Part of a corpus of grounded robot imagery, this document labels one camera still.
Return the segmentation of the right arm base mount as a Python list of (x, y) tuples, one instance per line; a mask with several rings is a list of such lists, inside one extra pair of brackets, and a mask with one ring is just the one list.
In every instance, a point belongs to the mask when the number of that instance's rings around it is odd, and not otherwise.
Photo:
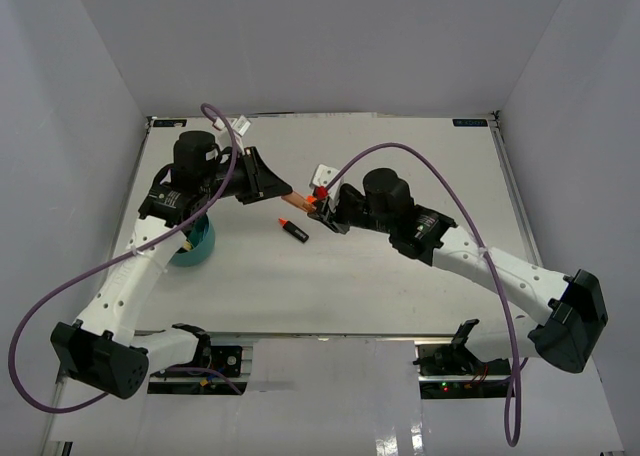
[(462, 323), (443, 342), (417, 342), (413, 361), (422, 400), (495, 399), (507, 395), (511, 376), (508, 359), (483, 361), (467, 348), (478, 319)]

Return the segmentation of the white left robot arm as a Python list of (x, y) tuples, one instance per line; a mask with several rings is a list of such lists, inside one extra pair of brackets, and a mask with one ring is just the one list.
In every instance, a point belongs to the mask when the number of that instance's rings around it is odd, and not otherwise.
[(134, 341), (137, 321), (170, 260), (206, 220), (207, 204), (234, 197), (247, 205), (292, 191), (256, 148), (221, 149), (209, 132), (182, 133), (172, 162), (156, 173), (138, 209), (124, 261), (73, 324), (53, 329), (61, 370), (120, 399), (133, 396), (151, 371), (148, 349)]

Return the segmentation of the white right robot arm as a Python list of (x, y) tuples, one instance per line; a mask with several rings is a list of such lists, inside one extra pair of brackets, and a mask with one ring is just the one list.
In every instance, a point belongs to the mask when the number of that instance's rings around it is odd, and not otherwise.
[(318, 165), (310, 188), (310, 218), (338, 234), (352, 228), (385, 234), (402, 256), (504, 295), (532, 323), (524, 330), (531, 356), (567, 373), (584, 370), (608, 323), (592, 273), (566, 275), (482, 246), (452, 218), (415, 203), (408, 183), (389, 168), (370, 171), (356, 189), (337, 169)]

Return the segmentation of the orange transparent highlighter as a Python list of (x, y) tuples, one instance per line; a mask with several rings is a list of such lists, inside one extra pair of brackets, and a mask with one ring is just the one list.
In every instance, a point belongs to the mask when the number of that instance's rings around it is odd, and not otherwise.
[(302, 211), (304, 211), (305, 213), (309, 214), (309, 213), (313, 213), (316, 208), (315, 208), (315, 202), (314, 203), (309, 203), (306, 200), (307, 196), (303, 196), (300, 193), (296, 192), (296, 191), (292, 191), (289, 194), (283, 195), (281, 197), (281, 199), (285, 202), (287, 202), (288, 204), (290, 204), (291, 206), (300, 209)]

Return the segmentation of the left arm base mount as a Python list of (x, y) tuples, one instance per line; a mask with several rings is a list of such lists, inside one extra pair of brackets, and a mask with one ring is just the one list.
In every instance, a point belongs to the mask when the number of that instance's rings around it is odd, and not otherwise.
[(148, 394), (176, 396), (240, 396), (252, 369), (251, 346), (217, 345), (199, 363), (188, 363), (152, 375)]

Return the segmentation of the black highlighter orange cap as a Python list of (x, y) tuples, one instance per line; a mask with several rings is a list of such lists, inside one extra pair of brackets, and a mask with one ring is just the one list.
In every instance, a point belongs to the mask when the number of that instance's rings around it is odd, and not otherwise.
[(278, 221), (282, 229), (299, 242), (306, 243), (309, 240), (309, 235), (293, 222), (283, 218), (279, 218)]

